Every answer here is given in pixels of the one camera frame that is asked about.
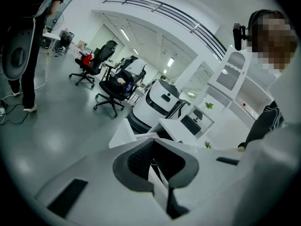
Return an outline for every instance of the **white desk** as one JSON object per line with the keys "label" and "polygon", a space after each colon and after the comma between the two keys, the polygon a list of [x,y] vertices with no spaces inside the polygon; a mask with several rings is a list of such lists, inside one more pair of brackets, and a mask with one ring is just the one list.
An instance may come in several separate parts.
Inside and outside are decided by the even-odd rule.
{"label": "white desk", "polygon": [[43,37],[51,39],[50,45],[48,47],[48,50],[46,51],[47,52],[47,57],[46,57],[46,63],[44,65],[45,82],[46,82],[47,79],[48,79],[48,65],[49,65],[49,62],[50,62],[50,58],[51,58],[51,53],[52,53],[53,46],[55,44],[55,41],[56,40],[60,41],[61,38],[57,34],[50,33],[50,32],[44,33]]}
{"label": "white desk", "polygon": [[205,145],[200,144],[198,139],[179,120],[159,119],[158,124],[148,132],[158,132],[161,130],[161,126],[174,141],[205,148]]}

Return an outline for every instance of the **power strip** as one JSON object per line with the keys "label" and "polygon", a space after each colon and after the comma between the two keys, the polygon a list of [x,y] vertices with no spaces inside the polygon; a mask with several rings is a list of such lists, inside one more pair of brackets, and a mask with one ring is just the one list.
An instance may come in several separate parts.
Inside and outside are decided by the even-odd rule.
{"label": "power strip", "polygon": [[2,107],[0,108],[0,117],[3,116],[5,114],[5,109]]}

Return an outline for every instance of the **person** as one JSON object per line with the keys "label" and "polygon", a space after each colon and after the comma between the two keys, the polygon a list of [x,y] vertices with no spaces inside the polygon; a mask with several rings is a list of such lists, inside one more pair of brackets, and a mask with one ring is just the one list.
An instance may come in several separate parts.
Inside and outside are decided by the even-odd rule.
{"label": "person", "polygon": [[[281,12],[260,10],[250,17],[247,46],[264,63],[272,65],[273,70],[282,73],[296,51],[297,40],[292,27]],[[244,151],[251,141],[262,139],[283,123],[282,114],[273,101],[264,108],[254,122],[246,141],[239,144],[238,150]]]}
{"label": "person", "polygon": [[[46,9],[42,15],[36,18],[35,31],[32,39],[31,53],[28,60],[27,68],[21,78],[22,92],[23,92],[22,103],[25,112],[34,112],[37,110],[37,106],[34,103],[35,93],[34,93],[33,80],[34,80],[35,68],[37,65],[39,49],[42,41],[43,29],[45,27],[46,18],[53,15],[57,7],[62,2],[63,0],[53,0],[49,9]],[[20,94],[19,80],[15,80],[15,81],[9,80],[8,82],[10,84],[13,95],[18,96]]]}

